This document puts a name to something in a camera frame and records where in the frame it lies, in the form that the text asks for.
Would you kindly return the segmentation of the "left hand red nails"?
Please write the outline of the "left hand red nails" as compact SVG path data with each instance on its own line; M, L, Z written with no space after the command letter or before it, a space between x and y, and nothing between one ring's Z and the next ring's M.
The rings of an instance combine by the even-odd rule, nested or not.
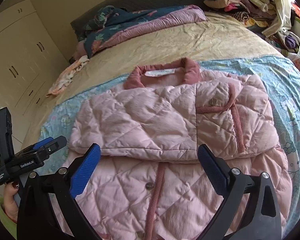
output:
M14 196L18 193L19 183L8 183L4 187L4 210L8 218L14 222L17 222L18 218L18 206L14 200Z

